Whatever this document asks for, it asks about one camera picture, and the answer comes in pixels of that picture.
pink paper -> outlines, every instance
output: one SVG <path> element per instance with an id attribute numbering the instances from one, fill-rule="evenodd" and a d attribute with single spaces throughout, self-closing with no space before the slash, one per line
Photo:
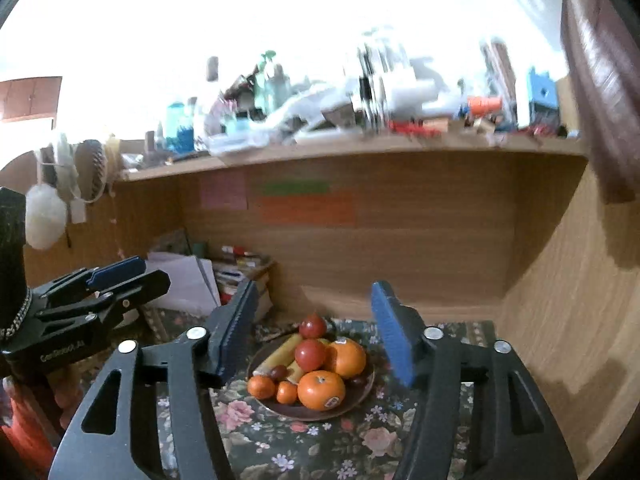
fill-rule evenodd
<path id="1" fill-rule="evenodd" d="M 200 175 L 202 209 L 247 209 L 244 173 L 241 170 L 211 171 Z"/>

plate of fruit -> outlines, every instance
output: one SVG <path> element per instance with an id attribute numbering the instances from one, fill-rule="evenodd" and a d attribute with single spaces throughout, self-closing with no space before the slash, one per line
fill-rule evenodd
<path id="1" fill-rule="evenodd" d="M 247 390 L 265 408 L 305 422 L 348 412 L 371 391 L 375 372 L 364 348 L 331 336 L 313 314 L 299 332 L 260 348 L 248 369 Z"/>

brown curtain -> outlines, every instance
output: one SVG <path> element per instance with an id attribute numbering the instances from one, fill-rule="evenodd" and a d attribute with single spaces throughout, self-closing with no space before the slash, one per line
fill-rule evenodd
<path id="1" fill-rule="evenodd" d="M 640 50 L 609 0 L 564 0 L 562 43 L 606 203 L 640 193 Z"/>

small orange fruit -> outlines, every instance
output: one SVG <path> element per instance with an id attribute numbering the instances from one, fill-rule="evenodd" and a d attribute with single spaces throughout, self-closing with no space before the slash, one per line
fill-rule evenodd
<path id="1" fill-rule="evenodd" d="M 289 381 L 282 381 L 278 384 L 278 391 L 276 393 L 276 400 L 280 404 L 293 404 L 298 400 L 298 388 L 295 384 Z"/>
<path id="2" fill-rule="evenodd" d="M 309 372 L 298 383 L 298 398 L 305 407 L 318 412 L 331 410 L 344 400 L 346 390 L 338 374 L 326 370 Z"/>
<path id="3" fill-rule="evenodd" d="M 246 384 L 246 390 L 258 400 L 269 399 L 276 392 L 276 385 L 267 376 L 254 375 Z"/>
<path id="4" fill-rule="evenodd" d="M 360 375 L 367 365 L 364 348 L 354 340 L 339 337 L 326 348 L 323 368 L 335 372 L 343 379 Z"/>

silver screw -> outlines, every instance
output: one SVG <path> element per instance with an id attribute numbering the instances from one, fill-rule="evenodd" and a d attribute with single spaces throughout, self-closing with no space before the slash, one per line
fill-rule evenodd
<path id="1" fill-rule="evenodd" d="M 200 339 L 207 334 L 207 329 L 202 326 L 194 326 L 187 330 L 187 337 L 189 339 Z"/>
<path id="2" fill-rule="evenodd" d="M 498 339 L 498 341 L 494 343 L 494 350 L 500 354 L 508 354 L 511 352 L 511 345 L 502 339 Z"/>
<path id="3" fill-rule="evenodd" d="M 121 354 L 128 354 L 136 349 L 137 343 L 133 339 L 127 339 L 118 345 L 118 351 Z"/>
<path id="4" fill-rule="evenodd" d="M 444 332 L 437 326 L 430 326 L 424 329 L 424 336 L 427 339 L 437 340 L 444 337 Z"/>

